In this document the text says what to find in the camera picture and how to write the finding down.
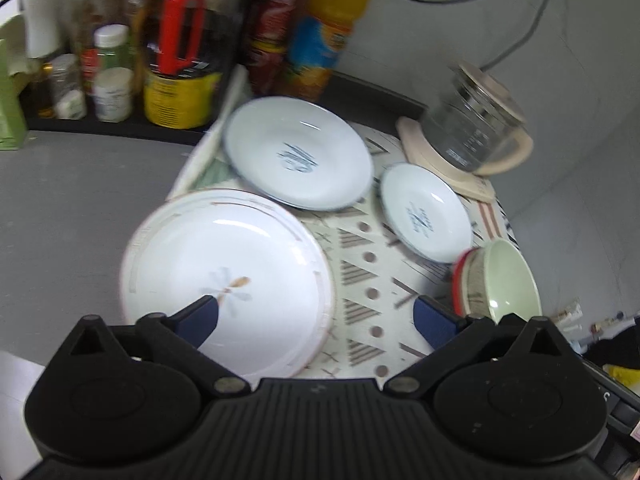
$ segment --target stacked can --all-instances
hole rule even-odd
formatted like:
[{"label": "stacked can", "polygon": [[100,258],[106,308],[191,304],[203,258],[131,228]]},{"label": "stacked can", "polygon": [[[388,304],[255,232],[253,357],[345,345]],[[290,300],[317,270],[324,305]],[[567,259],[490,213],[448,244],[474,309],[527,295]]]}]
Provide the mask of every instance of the stacked can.
[{"label": "stacked can", "polygon": [[259,0],[246,67],[256,95],[267,95],[280,71],[296,0]]}]

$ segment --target oval plate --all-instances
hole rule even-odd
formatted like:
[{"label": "oval plate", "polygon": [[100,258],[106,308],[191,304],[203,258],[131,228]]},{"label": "oval plate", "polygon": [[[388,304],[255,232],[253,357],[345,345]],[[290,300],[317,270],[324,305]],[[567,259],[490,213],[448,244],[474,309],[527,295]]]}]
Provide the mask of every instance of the oval plate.
[{"label": "oval plate", "polygon": [[382,175],[380,195],[386,219],[414,253],[452,264],[471,247],[473,231],[465,207],[431,171],[394,164]]},{"label": "oval plate", "polygon": [[218,299],[220,315],[200,351],[252,384],[302,370],[332,322],[322,249],[289,212],[244,191],[169,202],[127,246],[120,298],[129,324],[150,312],[170,316],[204,294]]},{"label": "oval plate", "polygon": [[226,155],[265,195],[316,211],[343,209],[371,187],[373,163],[360,136],[340,117],[290,97],[238,108],[224,133]]}]

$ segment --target beige kettle base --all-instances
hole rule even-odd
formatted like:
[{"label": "beige kettle base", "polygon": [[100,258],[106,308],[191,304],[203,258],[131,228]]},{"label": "beige kettle base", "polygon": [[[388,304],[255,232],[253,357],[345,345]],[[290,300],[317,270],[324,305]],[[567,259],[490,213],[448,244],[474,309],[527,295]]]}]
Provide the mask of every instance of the beige kettle base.
[{"label": "beige kettle base", "polygon": [[456,193],[479,200],[493,202],[495,191],[491,183],[480,176],[459,170],[442,158],[424,138],[418,121],[400,117],[396,129],[402,141],[402,148],[407,160],[436,174]]}]

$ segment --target yellow label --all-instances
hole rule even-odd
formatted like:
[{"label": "yellow label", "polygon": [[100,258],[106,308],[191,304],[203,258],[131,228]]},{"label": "yellow label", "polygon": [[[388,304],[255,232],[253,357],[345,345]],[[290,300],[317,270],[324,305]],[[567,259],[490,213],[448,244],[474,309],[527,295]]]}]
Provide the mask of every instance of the yellow label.
[{"label": "yellow label", "polygon": [[220,73],[193,79],[168,79],[146,72],[145,115],[152,123],[188,130],[209,121],[211,96]]}]

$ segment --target black device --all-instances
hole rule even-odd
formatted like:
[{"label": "black device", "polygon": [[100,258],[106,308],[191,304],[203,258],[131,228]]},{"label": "black device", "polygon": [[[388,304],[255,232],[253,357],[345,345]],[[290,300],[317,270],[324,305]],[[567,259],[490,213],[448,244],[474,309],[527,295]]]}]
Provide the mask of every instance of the black device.
[{"label": "black device", "polygon": [[217,323],[210,296],[134,326],[85,316],[26,402],[43,460],[25,479],[604,480],[637,455],[638,398],[547,318],[495,325],[419,301],[460,332],[382,391],[373,379],[252,391],[196,348]]}]

